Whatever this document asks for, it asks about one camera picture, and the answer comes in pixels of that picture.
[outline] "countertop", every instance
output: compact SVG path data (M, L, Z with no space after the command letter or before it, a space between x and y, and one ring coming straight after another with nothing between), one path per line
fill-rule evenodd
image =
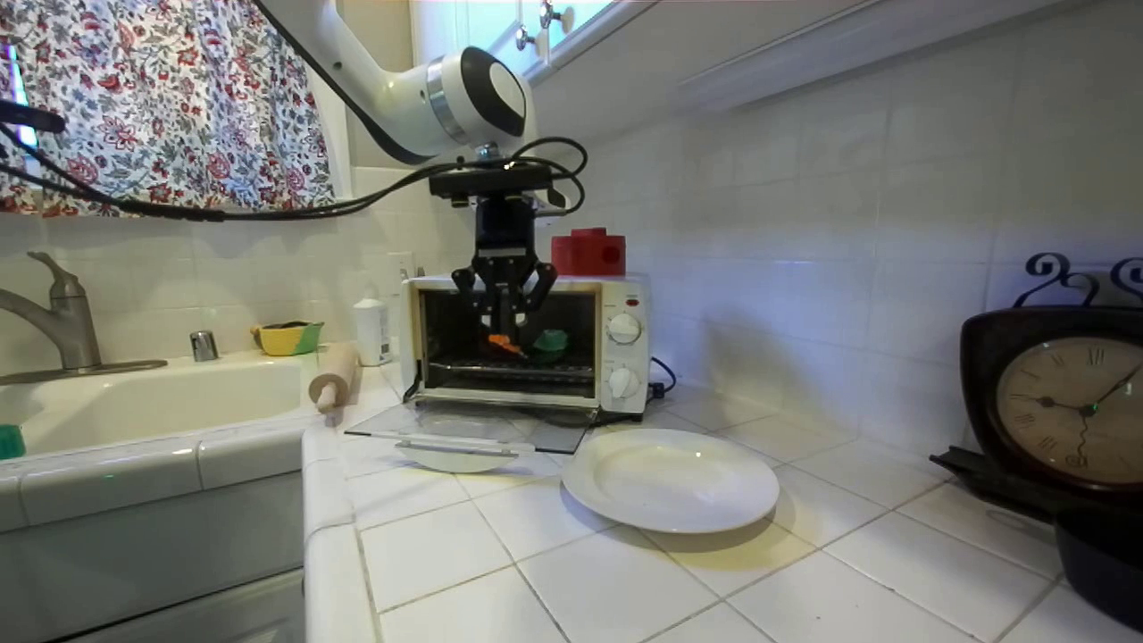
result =
M402 409L368 373L342 428ZM605 521L569 459L494 476L425 472L393 439L304 431L312 643L1119 643L1060 580L1054 530L966 492L943 470L828 424L675 390L642 424L773 461L773 518L722 537Z

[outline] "toaster oven rack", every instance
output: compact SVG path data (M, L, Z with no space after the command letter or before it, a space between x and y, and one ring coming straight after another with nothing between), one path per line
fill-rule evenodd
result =
M516 390L516 392L572 392L593 397L593 366L590 361L560 361L560 366L516 366L516 361L425 361L425 390L454 387L454 390Z

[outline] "toaster oven knob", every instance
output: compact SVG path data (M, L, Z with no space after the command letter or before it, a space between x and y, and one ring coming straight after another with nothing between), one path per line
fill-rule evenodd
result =
M631 343L641 343L641 335L642 335L641 320L631 320L631 315L610 315L610 320L606 320L606 341L610 341L610 343L631 348Z
M635 374L630 368L610 368L606 373L606 397L627 401L635 392Z

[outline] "white plate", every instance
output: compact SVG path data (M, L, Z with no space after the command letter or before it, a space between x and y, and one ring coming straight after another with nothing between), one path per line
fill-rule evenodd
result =
M780 505L775 472L752 449L679 428L596 428L565 491L590 510L649 532L724 532Z

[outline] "tile backsplash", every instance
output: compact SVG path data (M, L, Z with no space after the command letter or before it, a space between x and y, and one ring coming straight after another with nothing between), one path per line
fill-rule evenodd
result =
M361 168L353 183L363 193L404 173ZM193 329L215 329L218 352L253 352L253 326L293 320L325 322L325 341L346 341L353 299L398 298L409 267L459 260L450 228L461 217L430 203L425 189L404 189L361 217L290 225L0 217L0 290L46 305L49 271L24 254L60 256L88 290L106 361L190 356ZM0 310L0 373L54 366L46 335Z
M590 145L590 203L542 222L630 235L653 353L687 381L931 454L966 436L958 329L1009 308L1022 260L1143 254L1143 3L1086 0L734 116L673 116ZM404 168L361 168L382 187ZM106 356L223 352L325 320L402 267L467 260L467 216L425 189L298 225L0 217L0 286L46 298L24 249L76 267ZM54 366L0 315L0 373Z
M969 428L960 322L1022 260L1143 256L1143 3L1098 0L734 116L593 147L653 353L738 401L931 454Z

